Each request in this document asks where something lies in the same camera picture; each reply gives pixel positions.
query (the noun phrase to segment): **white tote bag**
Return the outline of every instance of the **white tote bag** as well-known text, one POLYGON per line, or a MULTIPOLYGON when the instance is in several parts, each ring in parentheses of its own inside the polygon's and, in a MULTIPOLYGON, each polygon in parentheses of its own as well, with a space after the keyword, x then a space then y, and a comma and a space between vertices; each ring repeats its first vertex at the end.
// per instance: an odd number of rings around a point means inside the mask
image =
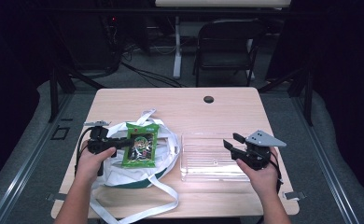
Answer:
MULTIPOLYGON (((156 109, 144 111, 137 122, 129 122, 134 125, 147 126, 149 124, 159 125, 158 141, 155 154, 155 168, 122 168, 123 150, 118 150, 115 158, 109 158, 104 161, 104 175, 99 176, 91 187, 91 191, 97 189, 100 185, 113 188, 141 189, 150 186, 156 186, 168 193, 175 200, 172 203, 163 206, 154 207, 146 211, 131 215, 121 220, 116 220, 106 209, 101 206, 91 194, 91 208, 107 223, 128 224, 151 217, 178 206, 178 194, 175 190, 167 185, 162 184, 159 179, 170 172, 179 155, 180 146, 176 134, 172 133, 160 119, 152 119, 150 116, 156 112, 156 109)), ((120 138, 127 136, 126 122, 117 124, 108 129, 107 137, 120 138)))

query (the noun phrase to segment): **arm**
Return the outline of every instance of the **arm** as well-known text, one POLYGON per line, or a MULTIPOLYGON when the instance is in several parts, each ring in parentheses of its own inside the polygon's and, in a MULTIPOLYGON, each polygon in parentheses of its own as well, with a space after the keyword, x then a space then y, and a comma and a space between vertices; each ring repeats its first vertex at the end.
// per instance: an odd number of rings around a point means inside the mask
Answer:
MULTIPOLYGON (((277 156, 275 148, 271 147, 272 153, 277 156)), ((255 171, 243 161, 237 160, 238 166, 251 180, 252 188, 258 194, 263 207, 264 223, 266 224, 288 224, 290 219, 276 191, 277 171, 269 164, 262 170, 255 171)))
POLYGON ((112 156, 115 151, 116 149, 112 147, 100 154, 93 155, 87 149, 83 149, 77 175, 54 223, 87 223, 91 185, 97 178, 101 162, 112 156))

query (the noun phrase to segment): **green trim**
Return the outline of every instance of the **green trim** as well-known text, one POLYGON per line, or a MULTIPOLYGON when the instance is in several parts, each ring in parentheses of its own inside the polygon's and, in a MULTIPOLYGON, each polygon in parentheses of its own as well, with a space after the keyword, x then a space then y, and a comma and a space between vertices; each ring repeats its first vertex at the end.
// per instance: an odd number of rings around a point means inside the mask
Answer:
MULTIPOLYGON (((160 178, 163 176, 163 174, 165 173, 165 171, 167 170, 167 168, 165 168, 163 171, 155 174, 156 178, 160 178)), ((113 188, 116 189, 144 189, 147 188, 147 186, 149 186, 151 183, 148 179, 145 180, 140 180, 137 182, 133 182, 130 184, 123 184, 123 185, 116 185, 116 186, 112 186, 113 188)))

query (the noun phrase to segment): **green snack bag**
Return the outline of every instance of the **green snack bag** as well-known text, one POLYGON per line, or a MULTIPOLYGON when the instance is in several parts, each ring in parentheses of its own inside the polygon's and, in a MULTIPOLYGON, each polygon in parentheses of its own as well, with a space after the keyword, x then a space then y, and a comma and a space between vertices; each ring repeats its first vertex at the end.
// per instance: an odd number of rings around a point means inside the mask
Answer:
POLYGON ((153 168, 155 164, 155 152, 159 125, 147 126, 126 124, 128 128, 127 138, 134 139, 134 145, 124 151, 124 168, 153 168))

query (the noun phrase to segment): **clear plastic container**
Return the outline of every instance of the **clear plastic container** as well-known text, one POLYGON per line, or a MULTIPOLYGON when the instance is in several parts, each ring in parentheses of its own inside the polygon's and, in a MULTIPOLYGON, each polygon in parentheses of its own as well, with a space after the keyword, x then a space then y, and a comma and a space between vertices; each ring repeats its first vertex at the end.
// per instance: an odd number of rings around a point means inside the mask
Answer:
POLYGON ((223 139, 245 150, 245 144, 235 141, 232 133, 182 134, 180 170, 183 181, 249 181, 224 148, 223 139))

